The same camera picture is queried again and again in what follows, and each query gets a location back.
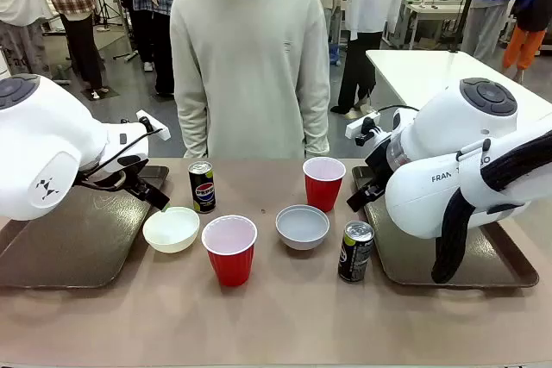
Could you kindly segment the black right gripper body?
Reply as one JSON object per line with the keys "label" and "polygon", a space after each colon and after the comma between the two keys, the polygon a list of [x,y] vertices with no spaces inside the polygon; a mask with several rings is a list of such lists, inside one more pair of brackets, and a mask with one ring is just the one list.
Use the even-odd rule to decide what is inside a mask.
{"label": "black right gripper body", "polygon": [[366,157],[365,162],[372,172],[372,184],[380,190],[386,187],[389,178],[393,174],[393,169],[387,161],[387,147],[391,139],[386,138],[376,146]]}

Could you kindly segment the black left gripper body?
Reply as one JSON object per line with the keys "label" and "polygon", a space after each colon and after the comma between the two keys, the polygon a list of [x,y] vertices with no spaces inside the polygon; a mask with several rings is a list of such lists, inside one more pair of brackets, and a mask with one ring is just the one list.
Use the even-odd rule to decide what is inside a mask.
{"label": "black left gripper body", "polygon": [[148,196],[151,186],[140,176],[146,164],[147,159],[144,159],[121,169],[116,176],[116,190],[125,190],[133,196]]}

